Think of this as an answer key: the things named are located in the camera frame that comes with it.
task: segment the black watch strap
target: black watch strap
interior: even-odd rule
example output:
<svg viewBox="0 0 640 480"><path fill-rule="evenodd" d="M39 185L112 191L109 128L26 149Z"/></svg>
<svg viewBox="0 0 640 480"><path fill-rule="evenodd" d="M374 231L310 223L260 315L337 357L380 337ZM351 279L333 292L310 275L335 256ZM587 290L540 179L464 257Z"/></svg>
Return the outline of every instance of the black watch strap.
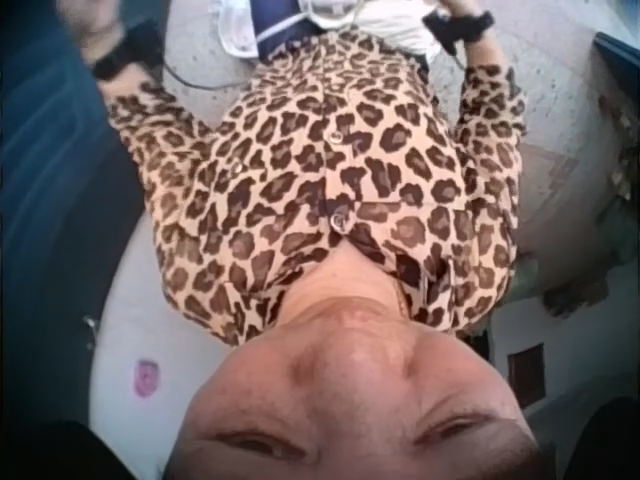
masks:
<svg viewBox="0 0 640 480"><path fill-rule="evenodd" d="M475 43L482 38L482 34L495 24L491 12L486 11L480 16L464 15L462 17L443 17L437 10L422 19L424 25L431 31L449 55L456 55L455 43L460 40Z"/></svg>
<svg viewBox="0 0 640 480"><path fill-rule="evenodd" d="M486 11L479 17L461 17L465 23L460 29L465 43L475 43L482 38L482 34L496 23L491 12Z"/></svg>
<svg viewBox="0 0 640 480"><path fill-rule="evenodd" d="M112 80L127 65L141 63L148 70L164 64L162 39L152 21L140 23L127 30L125 37L92 67L98 80Z"/></svg>

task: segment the eye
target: eye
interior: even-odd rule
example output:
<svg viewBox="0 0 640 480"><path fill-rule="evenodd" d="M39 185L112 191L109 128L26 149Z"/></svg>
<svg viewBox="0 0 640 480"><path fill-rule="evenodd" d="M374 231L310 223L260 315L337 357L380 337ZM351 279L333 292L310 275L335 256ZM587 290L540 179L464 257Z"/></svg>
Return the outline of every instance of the eye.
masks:
<svg viewBox="0 0 640 480"><path fill-rule="evenodd" d="M460 435L467 430L485 425L493 420L487 415L467 415L454 417L430 427L415 441L416 444L436 444Z"/></svg>
<svg viewBox="0 0 640 480"><path fill-rule="evenodd" d="M230 447L276 460L301 460L305 457L304 450L262 433L224 434L218 435L218 440Z"/></svg>

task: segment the hand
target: hand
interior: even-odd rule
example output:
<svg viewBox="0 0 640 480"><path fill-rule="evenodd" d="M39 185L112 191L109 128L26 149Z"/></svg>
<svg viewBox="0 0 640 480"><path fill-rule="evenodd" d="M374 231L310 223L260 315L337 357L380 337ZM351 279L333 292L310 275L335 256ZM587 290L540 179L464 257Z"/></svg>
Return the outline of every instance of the hand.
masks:
<svg viewBox="0 0 640 480"><path fill-rule="evenodd" d="M56 10L89 65L111 51L124 37L121 0L56 0Z"/></svg>
<svg viewBox="0 0 640 480"><path fill-rule="evenodd" d="M121 0L56 0L56 10L80 46L120 26Z"/></svg>
<svg viewBox="0 0 640 480"><path fill-rule="evenodd" d="M439 2L454 17L482 14L482 8L476 0L439 0Z"/></svg>

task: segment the pink sticker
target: pink sticker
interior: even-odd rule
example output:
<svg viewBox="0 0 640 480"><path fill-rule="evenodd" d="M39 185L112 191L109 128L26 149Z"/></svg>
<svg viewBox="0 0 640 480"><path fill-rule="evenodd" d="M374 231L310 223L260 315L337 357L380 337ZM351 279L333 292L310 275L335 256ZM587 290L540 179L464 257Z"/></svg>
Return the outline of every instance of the pink sticker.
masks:
<svg viewBox="0 0 640 480"><path fill-rule="evenodd" d="M133 388L138 396L147 398L158 389L160 384L160 367L152 360L138 360Z"/></svg>

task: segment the sleeve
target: sleeve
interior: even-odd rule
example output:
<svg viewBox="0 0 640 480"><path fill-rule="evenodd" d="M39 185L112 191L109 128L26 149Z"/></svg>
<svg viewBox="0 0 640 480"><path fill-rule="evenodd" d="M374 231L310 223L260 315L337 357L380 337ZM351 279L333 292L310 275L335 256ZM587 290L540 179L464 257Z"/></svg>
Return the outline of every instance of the sleeve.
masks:
<svg viewBox="0 0 640 480"><path fill-rule="evenodd" d="M184 306L186 272L200 255L200 244L182 228L180 218L198 168L211 161L217 135L137 65L112 81L99 82L99 88L109 123L137 165L165 297L188 318L210 321L206 309L192 315Z"/></svg>
<svg viewBox="0 0 640 480"><path fill-rule="evenodd" d="M525 106L513 68L467 69L455 137L474 159L484 193L497 200L512 228L518 224L522 173L518 145L525 133Z"/></svg>

